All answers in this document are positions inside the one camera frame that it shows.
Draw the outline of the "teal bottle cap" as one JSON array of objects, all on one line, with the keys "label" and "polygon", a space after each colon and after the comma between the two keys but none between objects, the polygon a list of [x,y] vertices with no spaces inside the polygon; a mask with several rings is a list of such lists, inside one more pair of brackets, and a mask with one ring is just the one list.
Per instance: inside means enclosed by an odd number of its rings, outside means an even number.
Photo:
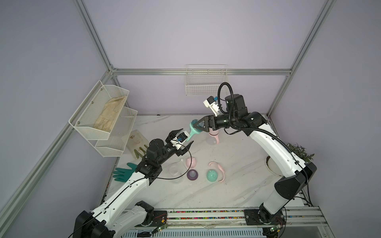
[{"label": "teal bottle cap", "polygon": [[216,182],[218,179],[218,172],[214,169],[207,171],[206,178],[209,182]]}]

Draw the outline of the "teal nipple collar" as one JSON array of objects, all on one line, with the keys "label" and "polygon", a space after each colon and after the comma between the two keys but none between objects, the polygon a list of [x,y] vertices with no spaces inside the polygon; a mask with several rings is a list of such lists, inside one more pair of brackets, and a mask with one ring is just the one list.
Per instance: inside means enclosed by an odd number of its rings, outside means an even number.
[{"label": "teal nipple collar", "polygon": [[191,126],[192,126],[192,128],[200,131],[200,126],[199,126],[199,123],[198,123],[197,119],[194,119],[194,120],[191,121]]}]

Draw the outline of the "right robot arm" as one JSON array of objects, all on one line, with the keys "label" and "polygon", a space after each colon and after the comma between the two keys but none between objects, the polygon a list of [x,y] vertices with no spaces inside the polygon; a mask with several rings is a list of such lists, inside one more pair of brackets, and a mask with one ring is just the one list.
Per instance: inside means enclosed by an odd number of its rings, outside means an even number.
[{"label": "right robot arm", "polygon": [[261,204],[260,215],[274,216],[309,184],[317,167],[292,151],[260,113],[249,112],[244,97],[235,94],[229,83],[221,83],[217,96],[208,97],[203,104],[213,114],[200,119],[194,125],[197,129],[208,132],[231,128],[235,132],[244,132],[262,147],[280,169],[282,177],[275,183],[268,199]]}]

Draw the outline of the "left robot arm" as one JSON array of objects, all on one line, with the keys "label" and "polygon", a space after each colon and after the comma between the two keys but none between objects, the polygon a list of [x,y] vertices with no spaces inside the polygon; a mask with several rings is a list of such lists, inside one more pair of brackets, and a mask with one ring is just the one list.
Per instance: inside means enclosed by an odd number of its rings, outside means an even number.
[{"label": "left robot arm", "polygon": [[153,221],[153,206],[139,201],[124,211],[135,198],[160,178],[162,164],[173,155],[190,152],[192,135],[183,130],[171,131],[166,140],[150,141],[141,162],[129,179],[111,197],[91,212],[82,211],[76,218],[71,238],[119,238],[138,225]]}]

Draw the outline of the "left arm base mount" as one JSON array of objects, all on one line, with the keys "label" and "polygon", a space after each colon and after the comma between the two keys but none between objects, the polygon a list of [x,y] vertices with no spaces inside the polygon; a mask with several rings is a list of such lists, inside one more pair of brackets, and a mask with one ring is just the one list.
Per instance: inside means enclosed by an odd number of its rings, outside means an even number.
[{"label": "left arm base mount", "polygon": [[162,220],[166,221],[168,217],[167,211],[164,210],[154,210],[148,212],[146,218],[140,227],[157,227],[162,223]]}]

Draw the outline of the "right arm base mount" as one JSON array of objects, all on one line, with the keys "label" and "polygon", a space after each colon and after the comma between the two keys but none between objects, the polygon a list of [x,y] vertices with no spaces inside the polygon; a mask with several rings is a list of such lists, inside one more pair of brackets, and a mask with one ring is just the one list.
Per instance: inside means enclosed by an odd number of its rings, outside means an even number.
[{"label": "right arm base mount", "polygon": [[257,209],[245,209],[244,218],[248,226],[285,224],[285,215],[282,213],[282,209],[271,214],[262,205]]}]

